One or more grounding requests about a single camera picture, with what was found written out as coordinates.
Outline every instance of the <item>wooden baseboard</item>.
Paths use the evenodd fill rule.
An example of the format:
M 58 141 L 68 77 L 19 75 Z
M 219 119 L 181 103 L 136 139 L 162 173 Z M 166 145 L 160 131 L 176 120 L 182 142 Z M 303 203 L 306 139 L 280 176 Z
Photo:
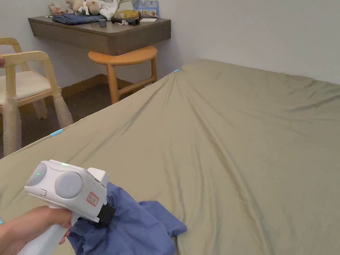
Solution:
M 117 79 L 118 87 L 124 88 L 131 84 L 131 82 L 127 82 L 121 79 Z M 67 86 L 65 88 L 62 88 L 62 96 L 63 98 L 67 98 L 73 95 L 76 95 L 78 93 L 81 93 L 84 90 L 96 87 L 101 84 L 108 84 L 107 75 L 105 74 L 98 74 L 94 77 L 91 77 L 89 79 L 86 79 L 81 82 L 77 82 L 75 84 L 72 84 L 70 86 Z M 53 98 L 52 96 L 45 98 L 46 104 L 53 104 Z M 34 113 L 34 107 L 32 104 L 25 104 L 19 107 L 20 114 L 29 114 Z M 0 114 L 0 126 L 3 125 L 2 122 L 2 114 Z

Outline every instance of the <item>wooden stool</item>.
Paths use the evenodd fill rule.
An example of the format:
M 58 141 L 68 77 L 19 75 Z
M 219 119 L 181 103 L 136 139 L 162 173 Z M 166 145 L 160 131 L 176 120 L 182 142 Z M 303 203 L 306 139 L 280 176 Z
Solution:
M 90 51 L 88 56 L 92 61 L 96 63 L 107 65 L 108 83 L 110 86 L 111 100 L 112 103 L 114 104 L 119 101 L 119 97 L 121 95 L 128 93 L 136 88 L 157 81 L 156 54 L 157 49 L 155 47 L 148 46 L 119 56 L 109 56 L 93 51 Z M 151 77 L 118 90 L 114 66 L 134 65 L 148 60 L 151 60 Z

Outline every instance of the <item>wall-mounted desk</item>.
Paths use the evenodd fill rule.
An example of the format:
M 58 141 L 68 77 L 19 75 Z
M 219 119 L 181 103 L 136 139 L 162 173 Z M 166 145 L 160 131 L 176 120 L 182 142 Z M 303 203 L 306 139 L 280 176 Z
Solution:
M 34 36 L 59 41 L 112 56 L 121 55 L 171 38 L 171 20 L 141 22 L 137 26 L 98 23 L 64 25 L 45 16 L 28 19 Z

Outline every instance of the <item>chair leg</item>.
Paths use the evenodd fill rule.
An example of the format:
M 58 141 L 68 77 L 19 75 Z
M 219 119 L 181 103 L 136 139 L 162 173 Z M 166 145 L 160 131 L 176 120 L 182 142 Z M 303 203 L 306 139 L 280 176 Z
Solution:
M 112 104 L 114 104 L 119 101 L 118 85 L 117 85 L 117 78 L 116 78 L 114 66 L 107 65 L 107 75 L 108 75 L 108 84 L 109 84 L 110 93 L 111 93 L 111 101 L 112 101 Z
M 47 118 L 47 108 L 46 108 L 44 99 L 40 99 L 38 101 L 33 102 L 33 106 L 34 106 L 38 119 Z
M 73 124 L 72 115 L 60 92 L 53 94 L 53 101 L 60 127 L 63 129 Z
M 18 102 L 7 99 L 3 106 L 3 153 L 7 156 L 21 148 L 21 119 Z
M 156 63 L 156 56 L 151 59 L 151 77 L 154 79 L 153 82 L 157 81 L 157 63 Z

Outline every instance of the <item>white handheld device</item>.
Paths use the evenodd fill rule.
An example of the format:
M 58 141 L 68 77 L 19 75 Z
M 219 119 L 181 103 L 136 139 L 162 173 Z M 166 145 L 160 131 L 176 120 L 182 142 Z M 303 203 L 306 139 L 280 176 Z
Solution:
M 79 217 L 99 222 L 97 217 L 107 204 L 108 175 L 96 168 L 72 166 L 55 160 L 41 161 L 24 187 L 34 197 L 50 203 L 50 208 L 65 208 L 72 212 L 71 224 Z M 67 229 L 51 226 L 28 242 L 18 255 L 52 255 Z

